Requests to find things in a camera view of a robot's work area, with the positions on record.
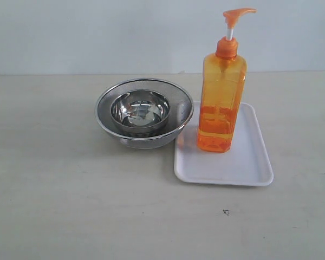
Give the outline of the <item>white rectangular foam tray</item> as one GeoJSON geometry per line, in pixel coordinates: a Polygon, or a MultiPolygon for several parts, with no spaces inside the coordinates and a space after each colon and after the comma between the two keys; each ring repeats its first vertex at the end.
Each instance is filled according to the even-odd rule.
{"type": "Polygon", "coordinates": [[[197,146],[200,102],[175,141],[174,173],[186,183],[263,187],[274,179],[253,106],[241,103],[230,149],[207,152],[197,146]]]}

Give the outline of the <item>steel mesh colander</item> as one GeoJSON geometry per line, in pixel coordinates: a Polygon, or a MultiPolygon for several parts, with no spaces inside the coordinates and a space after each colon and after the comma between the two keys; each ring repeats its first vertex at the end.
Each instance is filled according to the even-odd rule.
{"type": "Polygon", "coordinates": [[[97,100],[95,117],[98,124],[119,143],[137,149],[154,149],[173,141],[192,118],[194,103],[190,94],[175,83],[162,79],[137,78],[120,82],[106,90],[97,100]],[[111,104],[120,95],[138,89],[148,89],[161,93],[171,105],[170,117],[160,130],[134,134],[124,132],[112,121],[111,104]]]}

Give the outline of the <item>small stainless steel bowl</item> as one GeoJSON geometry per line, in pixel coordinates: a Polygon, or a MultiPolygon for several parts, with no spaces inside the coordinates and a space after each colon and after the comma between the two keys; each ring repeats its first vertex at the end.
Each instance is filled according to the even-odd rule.
{"type": "Polygon", "coordinates": [[[116,127],[124,132],[146,134],[167,124],[171,105],[159,92],[138,89],[118,96],[111,104],[110,114],[116,127]]]}

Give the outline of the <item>orange pump soap bottle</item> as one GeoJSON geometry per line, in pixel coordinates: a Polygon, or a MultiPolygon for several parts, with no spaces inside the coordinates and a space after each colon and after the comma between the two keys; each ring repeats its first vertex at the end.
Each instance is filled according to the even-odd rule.
{"type": "Polygon", "coordinates": [[[256,11],[240,8],[223,12],[227,33],[218,41],[216,51],[204,58],[197,140],[201,150],[224,153],[231,147],[247,72],[233,30],[241,16],[256,11]]]}

